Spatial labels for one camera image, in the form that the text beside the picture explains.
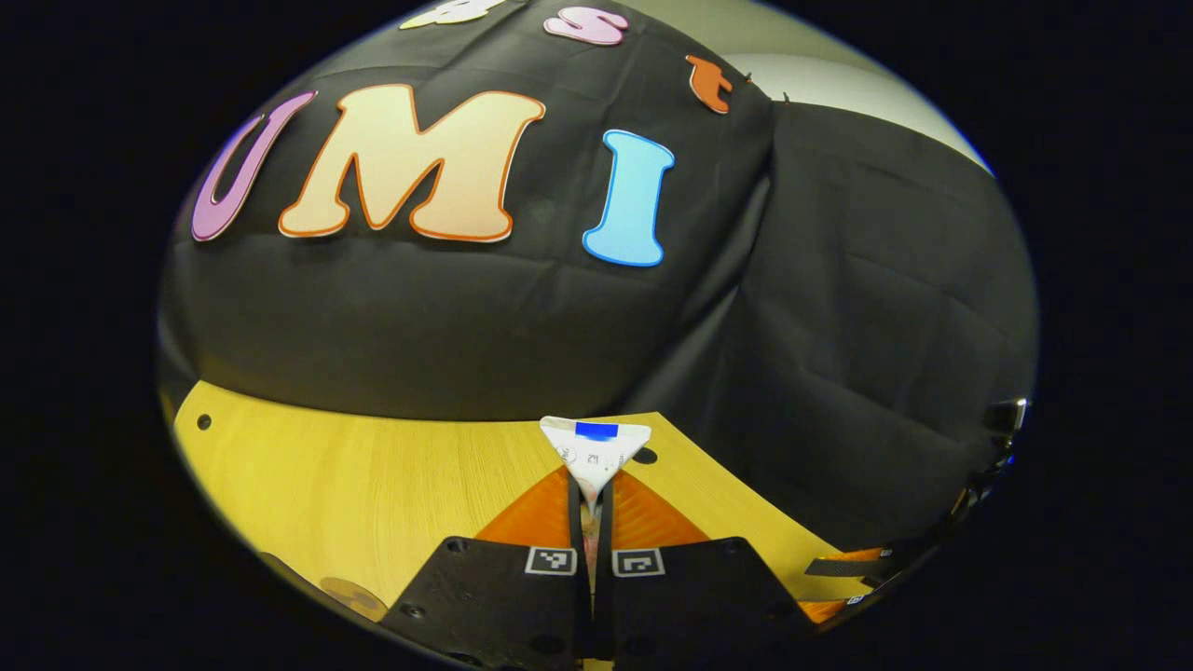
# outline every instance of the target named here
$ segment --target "folded paper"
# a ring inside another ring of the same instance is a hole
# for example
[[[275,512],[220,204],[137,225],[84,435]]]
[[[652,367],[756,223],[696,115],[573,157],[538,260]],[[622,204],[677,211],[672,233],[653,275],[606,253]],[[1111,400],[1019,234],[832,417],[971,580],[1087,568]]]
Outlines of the folded paper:
[[[539,429],[580,485],[588,512],[596,513],[596,495],[613,475],[650,439],[650,427],[600,424],[544,417]]]

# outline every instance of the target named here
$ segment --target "screw hole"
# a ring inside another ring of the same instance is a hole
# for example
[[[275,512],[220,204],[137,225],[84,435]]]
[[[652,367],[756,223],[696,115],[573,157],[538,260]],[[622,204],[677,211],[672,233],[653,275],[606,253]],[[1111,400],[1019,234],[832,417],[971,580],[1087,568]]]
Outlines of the screw hole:
[[[530,642],[531,650],[542,654],[560,654],[565,647],[563,641],[555,636],[536,636],[533,641]]]
[[[638,463],[654,463],[659,461],[659,453],[643,445],[642,449],[639,449],[637,454],[633,455],[633,461]]]
[[[415,620],[422,620],[422,617],[427,614],[426,610],[422,610],[422,608],[414,605],[413,603],[403,603],[402,605],[397,607],[397,609],[402,611],[402,615],[406,615],[407,617],[413,617]]]

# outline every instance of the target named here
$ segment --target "blue tape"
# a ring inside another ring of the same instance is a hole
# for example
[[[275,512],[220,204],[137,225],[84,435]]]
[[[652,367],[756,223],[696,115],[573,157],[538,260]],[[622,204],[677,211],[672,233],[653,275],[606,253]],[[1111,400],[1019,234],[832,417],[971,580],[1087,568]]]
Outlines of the blue tape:
[[[610,441],[617,438],[617,424],[591,424],[587,421],[576,423],[576,436],[589,441]]]

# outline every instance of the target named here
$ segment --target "black fabric backdrop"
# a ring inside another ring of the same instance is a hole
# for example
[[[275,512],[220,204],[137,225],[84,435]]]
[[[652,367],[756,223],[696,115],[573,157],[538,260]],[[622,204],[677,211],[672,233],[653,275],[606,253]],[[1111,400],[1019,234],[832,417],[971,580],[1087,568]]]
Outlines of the black fabric backdrop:
[[[905,75],[987,158],[1024,223],[1044,324],[1038,405],[994,505],[792,666],[1006,666],[1045,651],[1180,661],[1182,531],[1166,527],[1188,370],[1173,313],[1189,218],[1172,198],[1188,11],[796,8]],[[401,12],[14,14],[10,99],[37,122],[14,137],[39,147],[21,164],[37,183],[11,210],[13,230],[35,235],[11,247],[29,272],[11,285],[27,343],[12,405],[17,667],[419,664],[230,542],[169,449],[150,355],[168,222],[212,149],[285,73]]]
[[[628,17],[616,48],[543,31],[565,6],[391,24],[274,94],[256,113],[320,92],[229,229],[191,238],[202,179],[181,205],[163,278],[166,370],[407,419],[661,411],[842,550],[925,533],[995,461],[987,405],[1033,396],[1036,289],[995,180],[889,122],[774,103],[696,41],[616,4],[600,5]],[[688,54],[733,80],[728,113],[691,94]],[[424,129],[480,91],[546,106],[509,171],[508,239],[414,232],[406,222],[429,178],[371,230],[354,171],[341,230],[278,232],[339,100],[395,82],[413,87]],[[660,265],[610,264],[579,244],[605,207],[607,129],[676,155],[659,203]],[[235,176],[224,171],[217,197]]]

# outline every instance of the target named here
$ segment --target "black plastic mount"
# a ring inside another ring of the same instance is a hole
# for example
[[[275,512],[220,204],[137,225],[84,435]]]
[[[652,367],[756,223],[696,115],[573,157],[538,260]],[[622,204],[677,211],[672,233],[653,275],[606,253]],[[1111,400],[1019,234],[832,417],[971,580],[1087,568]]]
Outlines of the black plastic mount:
[[[1024,426],[1024,419],[1032,404],[1027,399],[1012,399],[990,404],[985,408],[983,424],[987,429],[1006,438],[1013,438]]]
[[[465,664],[506,670],[571,671],[580,658],[611,659],[619,671],[700,669],[815,635],[744,538],[614,552],[612,487],[601,493],[594,602],[573,515],[571,548],[446,538],[381,624]],[[569,505],[581,500],[573,482]]]

